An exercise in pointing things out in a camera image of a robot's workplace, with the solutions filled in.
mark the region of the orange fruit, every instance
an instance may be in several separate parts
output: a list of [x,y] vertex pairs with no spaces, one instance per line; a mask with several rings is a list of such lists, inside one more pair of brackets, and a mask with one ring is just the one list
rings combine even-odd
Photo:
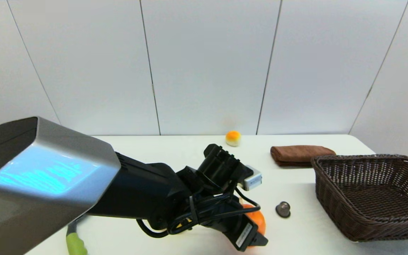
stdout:
[[[243,208],[251,208],[254,207],[253,205],[248,205],[248,204],[243,204]],[[261,211],[255,211],[255,212],[249,212],[245,213],[246,216],[248,216],[254,223],[256,223],[258,229],[257,232],[261,233],[262,235],[265,235],[265,219],[264,215],[262,215]]]

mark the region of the wicker basket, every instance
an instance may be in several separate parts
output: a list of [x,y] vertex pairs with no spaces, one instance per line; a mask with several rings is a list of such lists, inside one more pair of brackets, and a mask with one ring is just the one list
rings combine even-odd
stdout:
[[408,239],[408,157],[313,158],[316,195],[352,241]]

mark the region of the white label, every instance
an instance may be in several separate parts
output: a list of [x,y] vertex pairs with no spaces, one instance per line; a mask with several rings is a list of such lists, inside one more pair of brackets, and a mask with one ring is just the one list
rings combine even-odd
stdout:
[[241,245],[243,244],[243,242],[245,242],[245,239],[247,238],[248,234],[250,233],[251,229],[253,228],[253,225],[251,224],[247,224],[245,226],[245,228],[243,229],[242,233],[240,234],[240,236],[238,237],[237,241],[235,242],[235,244],[238,247],[241,247]]

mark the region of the yellow-green grip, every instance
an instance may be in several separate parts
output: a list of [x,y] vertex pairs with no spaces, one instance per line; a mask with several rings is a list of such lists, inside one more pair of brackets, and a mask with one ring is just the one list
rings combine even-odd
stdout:
[[84,248],[84,242],[76,233],[70,233],[65,238],[67,242],[67,250],[69,255],[87,255],[87,250]]

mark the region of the folded towel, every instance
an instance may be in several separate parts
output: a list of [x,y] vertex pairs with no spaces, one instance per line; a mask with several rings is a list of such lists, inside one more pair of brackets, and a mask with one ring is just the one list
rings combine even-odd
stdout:
[[273,146],[270,154],[279,166],[311,167],[311,158],[320,155],[336,155],[328,148],[314,145]]

